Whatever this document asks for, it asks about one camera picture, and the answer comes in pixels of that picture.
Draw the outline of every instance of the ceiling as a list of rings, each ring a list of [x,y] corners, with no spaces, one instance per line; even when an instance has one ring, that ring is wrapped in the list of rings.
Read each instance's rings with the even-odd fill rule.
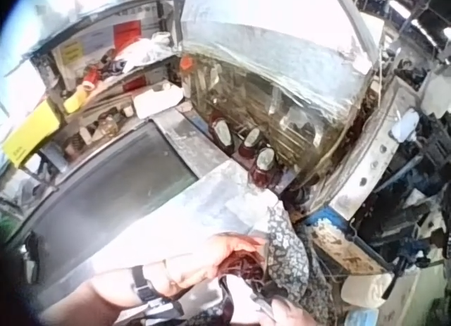
[[[369,0],[366,4],[366,11],[384,15],[384,0]],[[423,42],[428,50],[436,51],[443,49],[447,43],[448,38],[443,34],[443,29],[451,26],[451,0],[396,0],[402,4],[408,11],[413,11],[415,6],[419,3],[421,8],[418,10],[414,18],[418,23],[406,27],[403,32],[411,35],[416,41]],[[359,0],[359,7],[362,9],[364,0]],[[401,28],[405,18],[400,14],[390,9],[387,18],[392,20],[395,27]],[[420,24],[423,30],[419,30],[416,26]],[[427,32],[430,39],[424,35],[424,30]]]

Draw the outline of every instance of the blue object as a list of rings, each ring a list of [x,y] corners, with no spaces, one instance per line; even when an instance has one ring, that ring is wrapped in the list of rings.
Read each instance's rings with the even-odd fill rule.
[[[360,308],[350,311],[345,320],[345,326],[376,326],[379,310],[377,308]]]

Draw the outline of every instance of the ceiling light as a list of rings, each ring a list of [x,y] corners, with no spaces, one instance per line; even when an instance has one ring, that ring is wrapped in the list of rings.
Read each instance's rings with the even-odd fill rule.
[[[390,0],[390,7],[395,9],[403,18],[409,18],[410,11],[396,0]]]
[[[446,36],[448,39],[451,39],[451,27],[445,28],[445,29],[443,30],[443,34],[445,34],[445,36]]]

